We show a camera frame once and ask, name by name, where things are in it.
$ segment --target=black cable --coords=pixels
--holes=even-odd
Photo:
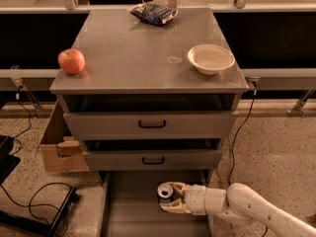
[[[254,106],[254,102],[255,102],[255,98],[256,98],[256,94],[257,94],[257,85],[254,84],[254,86],[255,86],[254,97],[253,97],[253,100],[252,100],[252,102],[251,102],[250,109],[249,109],[249,111],[248,111],[248,115],[247,115],[247,117],[245,118],[245,120],[242,122],[242,124],[238,127],[238,129],[237,129],[237,131],[236,131],[236,133],[235,133],[234,139],[233,139],[233,143],[232,143],[232,145],[231,145],[231,156],[232,156],[232,158],[233,158],[233,165],[232,165],[232,167],[231,167],[231,170],[230,170],[230,173],[229,173],[229,176],[228,176],[228,184],[229,184],[229,186],[231,185],[231,176],[232,176],[232,174],[233,174],[233,171],[234,171],[235,165],[236,165],[234,147],[235,147],[237,135],[238,135],[240,129],[244,126],[244,124],[246,123],[246,121],[247,121],[248,118],[250,117],[251,111],[252,111],[253,106]]]
[[[19,137],[20,135],[22,135],[23,133],[25,133],[26,131],[28,131],[31,127],[32,127],[32,124],[31,124],[31,117],[32,117],[32,114],[31,114],[31,112],[27,109],[27,108],[25,108],[22,104],[21,104],[21,102],[19,101],[18,102],[19,103],[19,105],[24,109],[24,110],[26,110],[28,113],[29,113],[29,119],[28,119],[28,127],[26,128],[26,129],[24,129],[23,131],[21,131],[20,133],[18,133],[17,135],[15,135],[15,136],[13,136],[13,138],[16,138],[16,137]]]
[[[262,237],[265,237],[266,236],[266,234],[268,233],[268,230],[269,230],[269,228],[268,228],[268,226],[266,227],[266,232],[264,233],[264,235],[262,236]]]
[[[15,154],[19,153],[19,152],[21,151],[21,149],[22,149],[22,142],[21,142],[19,139],[17,139],[17,138],[14,138],[14,141],[15,141],[15,142],[18,142],[18,143],[20,144],[20,146],[19,146],[19,148],[18,148],[14,153],[12,153],[11,155],[15,155]]]
[[[7,197],[9,198],[9,200],[10,200],[12,203],[14,203],[15,205],[17,205],[17,206],[19,206],[19,207],[28,208],[28,209],[29,209],[29,213],[30,213],[30,215],[31,215],[33,218],[38,219],[38,220],[43,220],[43,221],[45,221],[45,223],[46,223],[47,225],[50,226],[50,224],[49,224],[49,222],[48,222],[48,220],[47,220],[46,218],[44,218],[44,217],[38,217],[38,216],[34,215],[34,213],[32,212],[32,207],[36,207],[36,206],[50,206],[50,207],[55,208],[58,212],[60,212],[60,209],[59,209],[58,207],[54,206],[53,204],[50,204],[50,203],[32,204],[32,201],[34,200],[34,198],[36,197],[36,195],[37,195],[42,189],[44,189],[44,188],[47,187],[47,186],[52,186],[52,185],[64,185],[64,186],[67,186],[69,189],[71,188],[69,185],[67,185],[67,184],[65,184],[65,183],[49,183],[49,184],[46,184],[46,185],[42,186],[40,189],[38,189],[37,192],[34,193],[34,195],[32,196],[32,198],[30,199],[28,205],[23,205],[23,204],[20,204],[20,203],[14,201],[14,200],[12,199],[12,197],[9,195],[9,193],[6,191],[6,189],[5,189],[2,185],[1,185],[0,187],[2,188],[2,190],[4,191],[4,193],[7,195]],[[57,236],[57,237],[62,237],[62,236],[64,236],[65,233],[67,232],[68,225],[69,225],[67,219],[65,219],[65,225],[66,225],[66,229],[64,230],[64,232],[63,232],[61,235],[57,235],[56,233],[54,233],[54,235]]]

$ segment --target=drawer handle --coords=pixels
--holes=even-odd
[[[163,128],[166,126],[166,121],[165,120],[162,120],[161,123],[158,123],[158,124],[145,124],[144,122],[142,122],[141,120],[138,122],[138,126],[140,128]]]
[[[159,165],[165,162],[165,157],[155,158],[155,159],[146,159],[145,157],[141,158],[142,164],[145,165]]]

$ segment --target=red apple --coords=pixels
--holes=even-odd
[[[67,74],[77,74],[85,66],[85,57],[78,49],[69,48],[59,53],[58,64]]]

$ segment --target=gray drawer cabinet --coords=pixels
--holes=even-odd
[[[106,173],[98,236],[209,237],[207,217],[161,211],[156,189],[210,176],[248,90],[237,63],[209,76],[188,61],[197,44],[227,47],[210,8],[179,8],[163,28],[92,9],[77,43],[84,71],[60,70],[50,91],[89,169]]]

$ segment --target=bowl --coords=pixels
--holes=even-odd
[[[189,62],[201,73],[212,75],[230,68],[235,57],[232,52],[216,44],[201,44],[188,52]]]

